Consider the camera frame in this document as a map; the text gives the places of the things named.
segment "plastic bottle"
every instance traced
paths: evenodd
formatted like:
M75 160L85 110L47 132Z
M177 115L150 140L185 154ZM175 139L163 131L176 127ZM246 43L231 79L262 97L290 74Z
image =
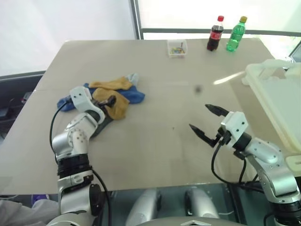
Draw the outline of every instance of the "plastic bottle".
M213 25L210 32L209 42L207 44L207 49L213 51L217 49L218 43L221 39L222 32L224 31L224 27L222 25L222 21L224 20L223 16L218 16L217 23Z
M238 48L239 42L246 31L246 27L245 27L246 20L247 17L242 16L240 18L239 23L233 28L231 37L227 42L227 50L229 52L234 52Z

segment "white plastic crate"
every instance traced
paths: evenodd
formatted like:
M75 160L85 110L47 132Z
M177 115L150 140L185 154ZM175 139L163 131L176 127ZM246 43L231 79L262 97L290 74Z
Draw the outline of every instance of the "white plastic crate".
M275 75L281 71L282 76ZM301 173L301 63L270 59L246 67L243 84L250 85L286 150L286 162Z

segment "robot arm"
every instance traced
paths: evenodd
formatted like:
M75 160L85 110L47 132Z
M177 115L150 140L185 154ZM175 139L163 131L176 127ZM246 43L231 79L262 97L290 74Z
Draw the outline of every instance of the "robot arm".
M220 138L226 139L225 144L235 149L234 155L240 159L247 158L257 171L278 224L300 226L301 194L281 150L275 144L252 138L245 133L248 123L242 112L228 112L213 105L206 107L218 116L225 116L218 129L217 138L210 139L200 129L191 125L194 132L212 147Z
M80 112L70 121L64 132L55 136L52 142L58 164L59 217L48 226L96 225L96 218L102 213L104 195L98 184L92 184L93 172L88 159L88 142L99 124L105 118L101 109L116 101L92 103L89 90L76 87L70 91L72 101Z

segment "green bottle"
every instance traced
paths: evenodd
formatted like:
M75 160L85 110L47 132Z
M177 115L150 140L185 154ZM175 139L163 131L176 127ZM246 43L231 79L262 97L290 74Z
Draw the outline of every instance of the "green bottle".
M227 42L227 50L229 52L234 52L238 48L239 42L246 31L246 27L245 27L246 20L247 17L242 16L240 18L239 23L233 28L231 37Z

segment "red bottle cap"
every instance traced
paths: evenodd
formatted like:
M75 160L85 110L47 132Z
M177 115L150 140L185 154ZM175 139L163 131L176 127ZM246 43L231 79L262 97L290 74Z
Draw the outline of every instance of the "red bottle cap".
M217 20L218 21L223 21L224 20L224 16L218 16Z

